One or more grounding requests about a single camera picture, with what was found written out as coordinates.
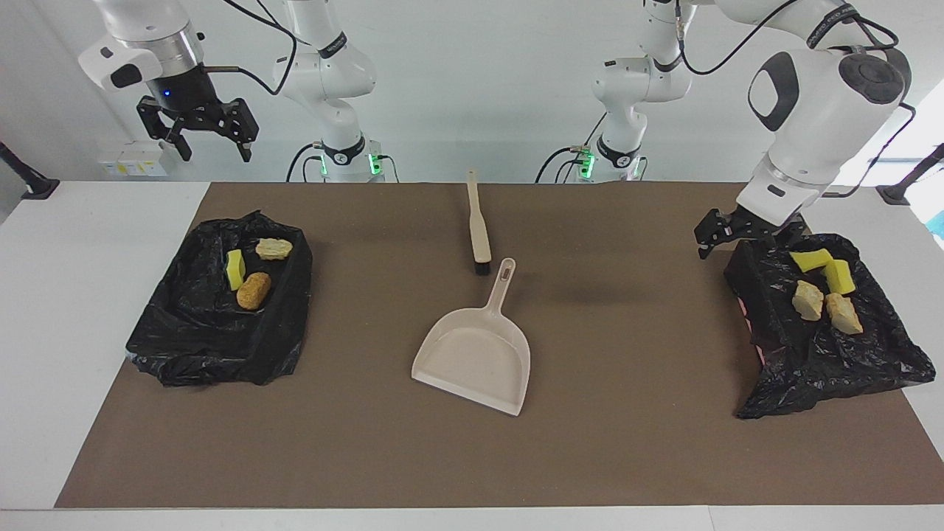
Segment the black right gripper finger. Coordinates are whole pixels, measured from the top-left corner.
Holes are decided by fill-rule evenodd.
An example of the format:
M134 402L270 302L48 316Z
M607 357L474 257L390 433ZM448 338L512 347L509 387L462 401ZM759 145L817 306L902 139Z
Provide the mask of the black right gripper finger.
M191 161L192 148L183 136L184 123L181 119L172 118L172 125L165 124L162 120L163 108L156 100L140 100L137 104L137 111L147 134L152 140L169 142L178 151L183 162Z
M245 164L251 161L251 145L257 140L260 128L243 98L205 105L204 119L210 131L236 145Z

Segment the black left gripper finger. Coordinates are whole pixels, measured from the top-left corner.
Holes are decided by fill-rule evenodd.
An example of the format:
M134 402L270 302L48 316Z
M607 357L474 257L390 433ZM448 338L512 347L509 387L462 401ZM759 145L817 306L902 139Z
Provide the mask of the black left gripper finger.
M698 244L698 258L704 261L717 246L735 242L734 212L726 214L720 209L711 209L694 228Z
M807 232L807 224L802 214L792 215L788 222L785 225L781 226L778 231L775 232L774 242L776 246L782 246L782 248L790 248L799 242L805 237Z

